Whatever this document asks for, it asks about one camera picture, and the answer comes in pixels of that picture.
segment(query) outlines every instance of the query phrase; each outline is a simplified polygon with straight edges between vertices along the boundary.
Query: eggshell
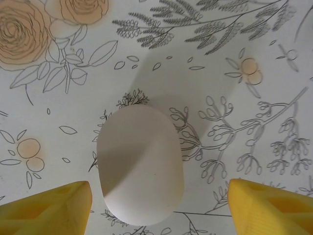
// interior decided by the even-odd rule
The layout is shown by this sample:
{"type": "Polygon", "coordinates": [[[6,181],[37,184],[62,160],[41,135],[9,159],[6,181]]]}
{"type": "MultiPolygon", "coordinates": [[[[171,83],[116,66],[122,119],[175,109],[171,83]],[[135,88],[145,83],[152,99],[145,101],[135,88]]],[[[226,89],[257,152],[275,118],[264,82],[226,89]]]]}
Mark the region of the eggshell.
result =
{"type": "Polygon", "coordinates": [[[97,157],[105,203],[121,221],[152,225],[178,207],[184,191],[179,137],[160,111],[118,110],[100,130],[97,157]]]}

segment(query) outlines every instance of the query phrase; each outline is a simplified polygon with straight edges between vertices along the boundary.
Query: orange rose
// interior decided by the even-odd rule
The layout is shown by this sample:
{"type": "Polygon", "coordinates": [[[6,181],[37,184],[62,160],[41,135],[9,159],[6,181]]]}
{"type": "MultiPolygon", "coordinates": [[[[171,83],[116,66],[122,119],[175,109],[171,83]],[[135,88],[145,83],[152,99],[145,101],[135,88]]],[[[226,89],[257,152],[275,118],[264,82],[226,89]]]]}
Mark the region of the orange rose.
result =
{"type": "Polygon", "coordinates": [[[0,67],[13,71],[42,63],[50,24],[39,0],[0,0],[0,67]]]}
{"type": "Polygon", "coordinates": [[[74,24],[93,24],[109,9],[109,0],[47,0],[45,9],[56,19],[74,24]]]}

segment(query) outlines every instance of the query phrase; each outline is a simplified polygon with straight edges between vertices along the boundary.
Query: yellow plastic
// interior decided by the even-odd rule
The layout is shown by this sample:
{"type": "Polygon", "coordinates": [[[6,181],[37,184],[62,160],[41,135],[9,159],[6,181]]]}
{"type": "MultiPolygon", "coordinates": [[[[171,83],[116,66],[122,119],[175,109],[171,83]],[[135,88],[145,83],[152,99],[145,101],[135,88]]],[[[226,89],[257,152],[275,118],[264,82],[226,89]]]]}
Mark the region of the yellow plastic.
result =
{"type": "Polygon", "coordinates": [[[313,235],[313,198],[241,179],[227,197],[237,235],[313,235]]]}
{"type": "Polygon", "coordinates": [[[79,181],[0,206],[0,235],[83,235],[92,204],[79,181]]]}

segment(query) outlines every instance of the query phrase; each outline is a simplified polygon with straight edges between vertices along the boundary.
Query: white egg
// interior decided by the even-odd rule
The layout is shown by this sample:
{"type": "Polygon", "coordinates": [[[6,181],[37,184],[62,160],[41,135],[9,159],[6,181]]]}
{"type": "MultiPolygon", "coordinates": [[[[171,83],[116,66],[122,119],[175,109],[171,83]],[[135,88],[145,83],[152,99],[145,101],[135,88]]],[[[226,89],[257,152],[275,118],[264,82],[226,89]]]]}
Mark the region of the white egg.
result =
{"type": "Polygon", "coordinates": [[[118,219],[152,225],[179,205],[184,178],[172,122],[147,105],[132,105],[104,123],[97,140],[104,200],[118,219]]]}

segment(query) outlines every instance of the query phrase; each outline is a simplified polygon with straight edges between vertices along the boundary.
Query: floral tablecloth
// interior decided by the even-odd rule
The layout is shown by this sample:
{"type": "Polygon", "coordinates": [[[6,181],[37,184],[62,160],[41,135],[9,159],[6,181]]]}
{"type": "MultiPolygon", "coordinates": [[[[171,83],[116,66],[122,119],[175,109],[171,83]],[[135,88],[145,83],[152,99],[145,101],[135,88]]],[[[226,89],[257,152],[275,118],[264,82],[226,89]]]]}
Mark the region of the floral tablecloth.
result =
{"type": "Polygon", "coordinates": [[[0,1],[0,204],[87,180],[86,234],[234,235],[231,178],[313,195],[312,9],[309,0],[0,1]],[[133,104],[164,112],[180,136],[185,194],[154,226],[114,217],[98,177],[99,130],[133,104]]]}

